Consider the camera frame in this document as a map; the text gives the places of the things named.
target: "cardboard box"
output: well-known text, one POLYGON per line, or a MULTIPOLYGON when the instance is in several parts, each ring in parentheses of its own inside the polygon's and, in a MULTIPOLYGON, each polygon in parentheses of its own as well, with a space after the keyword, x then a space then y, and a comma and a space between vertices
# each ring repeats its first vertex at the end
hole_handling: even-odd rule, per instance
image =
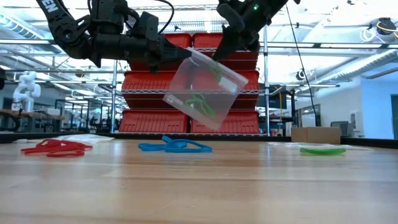
POLYGON ((292 128, 292 142, 340 144, 341 130, 335 127, 292 128))

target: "plastic sheet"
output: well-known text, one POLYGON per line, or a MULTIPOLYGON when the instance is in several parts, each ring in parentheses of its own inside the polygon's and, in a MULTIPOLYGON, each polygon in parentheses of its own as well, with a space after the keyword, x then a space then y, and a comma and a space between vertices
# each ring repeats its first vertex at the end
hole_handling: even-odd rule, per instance
POLYGON ((310 149, 341 149, 344 148, 347 151, 373 151, 373 149, 361 146, 350 146, 350 145, 332 145, 332 144, 312 144, 312 143, 302 143, 302 142, 269 142, 271 146, 276 147, 286 147, 289 149, 300 150, 300 148, 310 148, 310 149))
MULTIPOLYGON (((57 140, 67 140, 67 141, 75 141, 75 142, 81 142, 81 143, 87 143, 94 145, 99 142, 105 142, 105 141, 110 141, 114 138, 111 137, 105 137, 105 136, 99 136, 96 134, 72 134, 72 135, 66 135, 66 136, 59 136, 56 138, 52 139, 57 139, 57 140)), ((43 139, 18 139, 15 141, 15 143, 28 143, 28 142, 41 142, 43 139)))

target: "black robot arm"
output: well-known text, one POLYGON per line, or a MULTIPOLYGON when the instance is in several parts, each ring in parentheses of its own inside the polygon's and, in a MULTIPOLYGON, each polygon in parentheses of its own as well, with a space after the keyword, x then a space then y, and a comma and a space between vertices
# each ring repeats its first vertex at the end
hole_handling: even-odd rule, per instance
MULTIPOLYGON (((126 0, 90 0, 90 15, 75 20, 62 0, 36 0, 49 22, 54 41, 75 59, 90 59, 101 67, 101 59, 144 62, 155 72, 162 63, 191 56, 191 52, 171 44, 157 31, 159 20, 128 8, 126 0), (134 18, 135 23, 127 22, 134 18), (124 23, 129 30, 122 34, 124 23)), ((224 17, 223 39, 214 60, 226 58, 237 50, 258 51, 259 31, 288 0, 219 0, 217 12, 224 17)))
POLYGON ((259 31, 271 24, 271 19, 288 0, 219 0, 217 12, 229 26, 223 26, 223 39, 213 55, 214 60, 226 58, 237 50, 260 49, 259 31))
POLYGON ((49 22, 54 41, 71 58, 90 59, 101 67, 101 59, 144 62, 152 71, 162 63, 191 56, 191 52, 171 44, 158 34, 159 20, 143 12, 141 17, 128 8, 126 0, 89 2, 90 14, 75 20, 62 0, 36 0, 49 22), (124 23, 136 20, 126 34, 124 23))

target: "red storage bin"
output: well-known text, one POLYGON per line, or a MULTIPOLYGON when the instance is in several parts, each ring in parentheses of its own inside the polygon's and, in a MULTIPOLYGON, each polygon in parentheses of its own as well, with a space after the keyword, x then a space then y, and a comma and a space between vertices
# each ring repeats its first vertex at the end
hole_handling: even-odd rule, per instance
POLYGON ((186 133, 188 117, 178 110, 124 110, 119 132, 186 133))
MULTIPOLYGON (((251 71, 235 71, 247 78, 248 84, 243 87, 243 90, 259 90, 259 72, 251 71)), ((232 104, 231 109, 250 109, 254 110, 257 104, 259 95, 257 94, 240 94, 232 104)))
MULTIPOLYGON (((244 86, 244 90, 259 89, 258 71, 236 72, 248 79, 248 84, 244 86)), ((174 74, 175 71, 162 71, 156 75, 145 71, 126 72, 122 90, 168 90, 174 74)), ((162 100, 164 94, 123 94, 123 97, 130 108, 173 108, 162 100)), ((254 109, 257 99, 258 95, 239 95, 232 105, 232 109, 254 109)))
POLYGON ((165 36, 172 44, 182 48, 190 47, 192 43, 190 34, 165 34, 165 36))
POLYGON ((231 110, 220 129, 206 128, 197 120, 191 120, 191 133, 259 134, 257 111, 231 110))
MULTIPOLYGON (((172 44, 182 48, 187 48, 192 45, 192 37, 190 34, 165 34, 167 40, 172 44)), ((170 62, 163 65, 159 65, 159 70, 176 70, 181 65, 182 60, 179 62, 170 62)), ((131 70, 135 71, 148 71, 149 67, 144 63, 131 62, 131 70)))
MULTIPOLYGON (((152 74, 146 71, 126 72, 122 90, 168 90, 175 71, 152 74)), ((164 102, 164 94, 123 94, 130 108, 172 108, 164 102)))
MULTIPOLYGON (((194 34, 193 47, 196 49, 217 48, 223 38, 223 34, 194 34)), ((212 52, 204 53, 211 57, 212 52)), ((255 70, 257 66, 258 52, 235 52, 228 58, 220 60, 220 63, 232 70, 255 70)))

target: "blue rubber band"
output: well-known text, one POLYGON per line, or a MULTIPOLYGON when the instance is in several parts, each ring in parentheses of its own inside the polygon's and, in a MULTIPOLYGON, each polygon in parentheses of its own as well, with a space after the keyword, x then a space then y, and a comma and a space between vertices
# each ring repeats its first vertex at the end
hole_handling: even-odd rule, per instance
POLYGON ((166 142, 166 144, 140 143, 138 144, 138 148, 144 152, 155 152, 155 151, 164 150, 165 152, 174 152, 174 153, 181 153, 181 152, 199 153, 199 152, 213 151, 213 148, 209 146, 187 139, 172 140, 167 136, 163 136, 162 140, 166 142), (199 148, 187 148, 187 144, 193 144, 194 146, 198 146, 199 148))

